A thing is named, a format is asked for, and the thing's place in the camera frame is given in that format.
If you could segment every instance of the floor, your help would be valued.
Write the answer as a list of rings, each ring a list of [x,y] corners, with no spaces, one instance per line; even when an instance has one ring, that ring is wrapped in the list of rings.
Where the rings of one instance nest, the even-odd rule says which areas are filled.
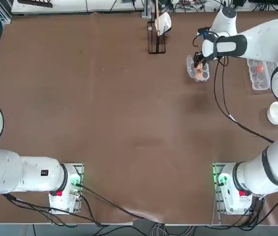
[[[154,225],[153,222],[147,220],[138,220],[135,222],[135,226],[143,231],[145,234],[149,234],[150,228]],[[107,229],[101,231],[106,233],[118,226],[109,226]],[[170,234],[181,234],[186,229],[186,226],[171,226],[167,227]],[[92,236],[98,231],[95,225],[79,225],[76,228],[57,227],[52,225],[35,225],[36,236]],[[109,236],[139,236],[140,233],[131,228],[125,228],[116,230]],[[205,227],[197,227],[195,236],[276,236],[278,235],[278,227],[272,226],[260,226],[249,232],[244,232],[238,229],[230,229],[227,231],[211,230]],[[0,236],[34,236],[32,225],[0,225]]]

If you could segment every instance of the brown tabletop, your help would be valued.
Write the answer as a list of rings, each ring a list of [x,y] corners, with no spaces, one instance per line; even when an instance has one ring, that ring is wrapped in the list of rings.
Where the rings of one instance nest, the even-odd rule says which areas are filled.
[[[211,25],[215,15],[172,15],[164,55],[147,53],[146,21],[139,14],[14,18],[0,41],[0,107],[5,118],[0,148],[83,162],[88,187],[151,220],[210,224],[212,162],[249,160],[268,145],[218,110],[213,96],[216,62],[210,63],[207,83],[196,83],[187,74],[186,57],[196,50],[196,30]],[[274,18],[277,12],[238,13],[238,32]],[[278,127],[266,118],[274,97],[253,92],[245,59],[230,59],[225,92],[238,121],[278,137]],[[48,205],[47,193],[15,195]],[[98,221],[133,220],[86,196]],[[277,198],[267,198],[265,208]],[[85,207],[82,214],[89,216]],[[278,209],[270,219],[278,225]],[[233,220],[224,217],[223,223]],[[0,222],[47,220],[0,196]]]

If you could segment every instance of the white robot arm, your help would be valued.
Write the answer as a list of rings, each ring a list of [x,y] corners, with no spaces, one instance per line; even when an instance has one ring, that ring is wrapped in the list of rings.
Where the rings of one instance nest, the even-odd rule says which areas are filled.
[[[242,33],[237,33],[235,24],[236,12],[224,7],[212,27],[198,30],[204,41],[202,53],[195,54],[195,66],[224,56],[278,61],[278,19]],[[271,76],[271,89],[278,100],[278,67]],[[227,214],[243,214],[251,206],[253,194],[278,192],[278,140],[251,161],[226,164],[217,181]]]
[[[0,136],[3,125],[0,110]],[[0,149],[0,194],[49,192],[50,207],[73,213],[79,198],[75,183],[81,183],[81,176],[73,165],[60,164],[49,157],[19,156]]]

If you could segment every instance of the egg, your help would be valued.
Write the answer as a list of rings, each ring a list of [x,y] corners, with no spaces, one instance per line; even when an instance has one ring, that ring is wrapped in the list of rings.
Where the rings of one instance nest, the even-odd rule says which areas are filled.
[[[257,70],[258,73],[262,73],[262,71],[263,71],[263,65],[258,65],[258,66],[256,67],[256,70]]]
[[[196,79],[203,80],[202,70],[197,70],[197,72],[196,72]]]

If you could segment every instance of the clear egg carton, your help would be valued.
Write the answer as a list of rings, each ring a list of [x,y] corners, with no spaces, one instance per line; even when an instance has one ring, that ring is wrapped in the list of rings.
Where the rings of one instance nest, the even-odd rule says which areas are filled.
[[[203,72],[202,72],[202,76],[200,78],[196,78],[197,70],[194,67],[194,60],[191,55],[188,55],[188,57],[186,59],[186,63],[187,63],[187,72],[188,72],[189,76],[191,78],[193,78],[196,82],[206,82],[209,79],[210,72],[209,72],[209,64],[208,63],[206,63],[202,67]]]
[[[265,62],[247,59],[251,86],[254,90],[267,90],[270,88],[270,79],[273,71],[278,67],[278,62]]]

